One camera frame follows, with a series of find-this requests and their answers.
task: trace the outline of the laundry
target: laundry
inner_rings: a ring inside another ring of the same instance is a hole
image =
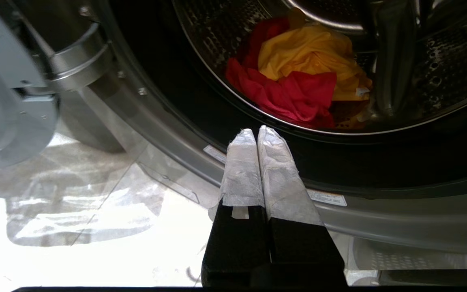
[[[289,29],[287,18],[262,21],[241,45],[236,58],[227,64],[226,79],[263,111],[307,128],[333,128],[329,112],[336,85],[335,73],[308,74],[290,72],[272,80],[258,71],[257,63],[263,42]]]
[[[354,59],[350,39],[321,24],[309,24],[265,41],[259,52],[258,69],[272,80],[295,71],[335,72],[334,101],[367,100],[372,85]]]

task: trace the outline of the stainless steel drum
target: stainless steel drum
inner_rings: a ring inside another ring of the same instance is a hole
[[[255,108],[256,105],[226,81],[224,72],[227,60],[235,55],[241,41],[248,37],[258,22],[285,15],[291,7],[302,9],[312,21],[321,22],[348,35],[353,41],[358,64],[376,85],[379,42],[377,30],[373,28],[375,20],[373,21],[372,15],[376,5],[384,1],[368,0],[366,5],[362,5],[362,2],[365,1],[173,0],[181,26],[210,72],[231,89],[233,96]],[[439,2],[445,1],[431,1],[431,6],[427,9],[437,11],[434,7]],[[308,131],[337,135],[388,133],[432,122],[467,106],[467,19],[456,21],[454,25],[443,23],[445,29],[439,29],[442,23],[439,21],[437,30],[426,29],[423,24],[431,17],[431,11],[423,15],[420,2],[413,3],[418,38],[414,41],[416,54],[412,74],[408,77],[409,89],[405,94],[408,114],[393,122],[375,115],[369,122],[371,127],[358,131],[307,129]],[[375,102],[375,98],[371,94],[371,103]]]

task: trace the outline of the washing machine drum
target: washing machine drum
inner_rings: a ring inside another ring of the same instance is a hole
[[[366,198],[467,192],[467,1],[111,5],[167,111],[213,146],[226,151],[239,129],[268,124],[287,139],[308,187]],[[364,128],[296,126],[261,111],[226,80],[228,58],[254,26],[291,7],[352,40],[356,61],[374,83]]]

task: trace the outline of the label sticker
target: label sticker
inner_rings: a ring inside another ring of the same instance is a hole
[[[343,195],[335,195],[335,194],[330,194],[330,193],[324,193],[316,190],[307,190],[309,193],[309,196],[311,197],[311,200],[317,201],[317,202],[322,202],[322,203],[327,203],[327,204],[332,204],[332,205],[337,205],[337,206],[347,206],[347,202],[345,201],[345,197]]]
[[[226,154],[219,151],[219,149],[213,147],[212,145],[208,145],[203,149],[211,157],[215,158],[217,161],[221,162],[222,164],[226,164]]]

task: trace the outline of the yellow shirt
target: yellow shirt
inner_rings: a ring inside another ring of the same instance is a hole
[[[367,100],[360,94],[372,81],[353,58],[351,40],[329,28],[315,24],[297,28],[263,43],[258,59],[259,71],[278,80],[292,71],[319,74],[336,72],[336,88],[332,100]]]

